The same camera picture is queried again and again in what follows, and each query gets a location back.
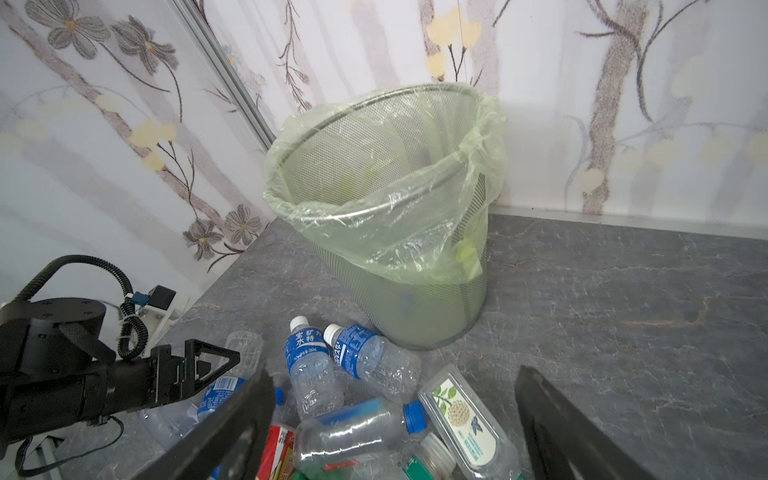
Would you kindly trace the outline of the crushed clear bottle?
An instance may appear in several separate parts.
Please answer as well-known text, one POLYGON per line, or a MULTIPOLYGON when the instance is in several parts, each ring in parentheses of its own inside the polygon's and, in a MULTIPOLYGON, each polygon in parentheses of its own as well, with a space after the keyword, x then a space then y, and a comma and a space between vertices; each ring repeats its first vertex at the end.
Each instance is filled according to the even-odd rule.
POLYGON ((225 347, 240 354, 239 363, 229 369, 226 374, 242 379, 249 379, 258 371, 264 340, 258 333, 251 331, 236 331, 226 340, 225 347))

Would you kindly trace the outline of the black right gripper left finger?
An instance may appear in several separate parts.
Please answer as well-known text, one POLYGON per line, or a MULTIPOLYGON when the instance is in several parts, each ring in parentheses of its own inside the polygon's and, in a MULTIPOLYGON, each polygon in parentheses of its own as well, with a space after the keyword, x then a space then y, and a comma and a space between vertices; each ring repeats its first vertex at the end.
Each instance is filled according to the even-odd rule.
POLYGON ((276 406, 272 377, 253 375, 185 439, 139 472, 138 479, 255 479, 276 406))

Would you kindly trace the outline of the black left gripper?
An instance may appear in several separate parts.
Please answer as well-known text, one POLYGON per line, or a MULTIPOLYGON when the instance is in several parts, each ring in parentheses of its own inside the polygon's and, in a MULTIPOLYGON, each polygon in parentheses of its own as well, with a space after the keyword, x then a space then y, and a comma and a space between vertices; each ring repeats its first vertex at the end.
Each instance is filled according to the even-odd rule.
POLYGON ((205 390, 239 363, 238 351, 196 339, 185 342, 182 356, 161 345, 139 360, 93 361, 83 373, 83 412, 114 414, 175 403, 205 390))

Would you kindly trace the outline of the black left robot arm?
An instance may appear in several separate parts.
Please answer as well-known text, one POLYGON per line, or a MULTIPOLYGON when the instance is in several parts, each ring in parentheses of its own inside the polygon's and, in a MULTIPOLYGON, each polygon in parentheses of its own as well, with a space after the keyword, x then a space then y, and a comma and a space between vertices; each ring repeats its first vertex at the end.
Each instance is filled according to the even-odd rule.
POLYGON ((56 468, 27 469, 37 435, 80 422, 103 425, 133 412, 189 399, 239 364, 237 351, 201 340, 186 341, 181 356, 168 345, 143 353, 149 341, 137 316, 134 289, 114 264, 89 255, 65 255, 48 263, 1 308, 1 447, 17 444, 14 468, 21 478, 56 468), (84 264, 110 273, 123 301, 117 347, 99 339, 103 302, 79 297, 35 300, 64 266, 84 264))

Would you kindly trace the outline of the blue label water bottle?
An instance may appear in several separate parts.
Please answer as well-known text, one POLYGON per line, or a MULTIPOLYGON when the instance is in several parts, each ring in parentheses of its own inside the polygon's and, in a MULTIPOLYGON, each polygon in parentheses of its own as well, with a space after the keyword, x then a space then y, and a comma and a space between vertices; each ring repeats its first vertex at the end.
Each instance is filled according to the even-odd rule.
POLYGON ((304 316, 289 323, 284 356, 301 421, 330 413, 344 405, 344 392, 335 374, 323 332, 304 316))

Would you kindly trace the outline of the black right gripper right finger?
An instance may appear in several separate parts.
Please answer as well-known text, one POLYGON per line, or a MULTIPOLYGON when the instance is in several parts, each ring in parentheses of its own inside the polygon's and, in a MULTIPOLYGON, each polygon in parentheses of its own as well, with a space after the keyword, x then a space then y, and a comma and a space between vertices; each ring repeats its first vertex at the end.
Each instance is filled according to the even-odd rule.
POLYGON ((537 369, 520 367, 514 393, 535 479, 654 478, 537 369))

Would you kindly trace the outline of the red yellow label bottle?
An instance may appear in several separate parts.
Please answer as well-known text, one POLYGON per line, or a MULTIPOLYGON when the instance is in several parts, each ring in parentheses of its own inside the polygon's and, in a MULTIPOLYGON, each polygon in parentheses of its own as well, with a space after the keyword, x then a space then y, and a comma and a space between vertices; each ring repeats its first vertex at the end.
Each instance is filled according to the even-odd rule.
POLYGON ((282 424, 272 424, 262 454, 256 478, 258 480, 288 480, 294 472, 293 452, 295 430, 282 424))

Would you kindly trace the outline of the square clear bottle white cap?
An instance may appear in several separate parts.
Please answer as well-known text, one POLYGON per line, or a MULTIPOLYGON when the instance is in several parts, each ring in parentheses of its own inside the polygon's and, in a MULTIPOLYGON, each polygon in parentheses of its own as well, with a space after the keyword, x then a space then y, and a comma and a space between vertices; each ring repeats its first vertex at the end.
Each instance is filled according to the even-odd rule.
POLYGON ((410 451, 385 454, 355 466, 351 479, 446 480, 452 478, 456 466, 443 441, 429 433, 410 451))

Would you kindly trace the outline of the clear bottle green white label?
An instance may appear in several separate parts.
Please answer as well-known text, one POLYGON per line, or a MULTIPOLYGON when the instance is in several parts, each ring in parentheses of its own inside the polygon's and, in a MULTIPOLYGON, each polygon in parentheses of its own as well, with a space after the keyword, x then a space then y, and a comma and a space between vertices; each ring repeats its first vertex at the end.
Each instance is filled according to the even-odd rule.
POLYGON ((419 391, 440 438, 467 479, 522 479, 517 448, 455 365, 419 391))

